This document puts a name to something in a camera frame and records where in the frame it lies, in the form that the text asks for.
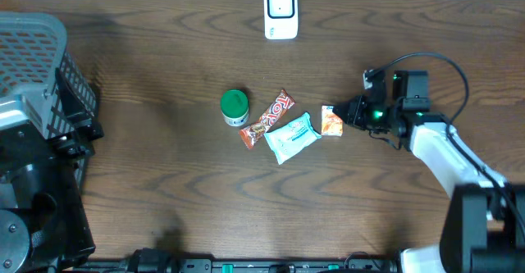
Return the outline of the green lid white jar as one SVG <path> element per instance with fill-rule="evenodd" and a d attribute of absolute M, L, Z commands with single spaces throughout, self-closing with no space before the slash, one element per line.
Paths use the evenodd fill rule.
<path fill-rule="evenodd" d="M 221 113 L 229 126 L 240 127 L 249 119 L 249 100 L 238 89 L 226 91 L 221 97 Z"/>

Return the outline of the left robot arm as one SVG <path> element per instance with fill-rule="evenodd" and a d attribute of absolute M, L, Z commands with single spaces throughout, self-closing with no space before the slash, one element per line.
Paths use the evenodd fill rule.
<path fill-rule="evenodd" d="M 103 130 L 66 77 L 57 71 L 55 79 L 71 132 L 46 139 L 28 119 L 1 128 L 3 272 L 60 272 L 95 251 L 75 173 L 85 171 Z"/>

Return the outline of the orange Kleenex tissue pack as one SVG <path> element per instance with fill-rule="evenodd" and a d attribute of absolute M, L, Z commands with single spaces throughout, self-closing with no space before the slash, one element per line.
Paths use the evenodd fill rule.
<path fill-rule="evenodd" d="M 334 107 L 322 106 L 321 135 L 341 136 L 343 134 L 343 121 L 333 112 Z"/>

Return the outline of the light blue wet wipes pack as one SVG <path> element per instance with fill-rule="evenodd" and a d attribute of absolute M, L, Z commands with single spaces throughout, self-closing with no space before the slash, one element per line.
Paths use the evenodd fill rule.
<path fill-rule="evenodd" d="M 310 115 L 305 112 L 287 125 L 265 133 L 264 137 L 281 165 L 322 136 L 312 127 Z"/>

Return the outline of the orange chocolate bar wrapper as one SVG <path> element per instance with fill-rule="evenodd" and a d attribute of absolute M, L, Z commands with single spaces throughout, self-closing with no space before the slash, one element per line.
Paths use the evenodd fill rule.
<path fill-rule="evenodd" d="M 293 106 L 295 100 L 284 90 L 276 97 L 270 107 L 256 122 L 239 131 L 239 135 L 248 149 L 252 149 L 257 141 L 277 123 Z"/>

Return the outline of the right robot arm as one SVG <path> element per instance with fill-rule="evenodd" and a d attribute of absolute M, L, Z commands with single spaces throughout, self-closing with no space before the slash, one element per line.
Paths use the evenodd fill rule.
<path fill-rule="evenodd" d="M 396 71 L 393 103 L 386 101 L 385 72 L 363 75 L 367 93 L 337 104 L 346 124 L 405 148 L 421 160 L 450 196 L 439 243 L 402 251 L 398 272 L 522 272 L 524 187 L 512 185 L 459 137 L 450 119 L 431 111 L 426 71 Z"/>

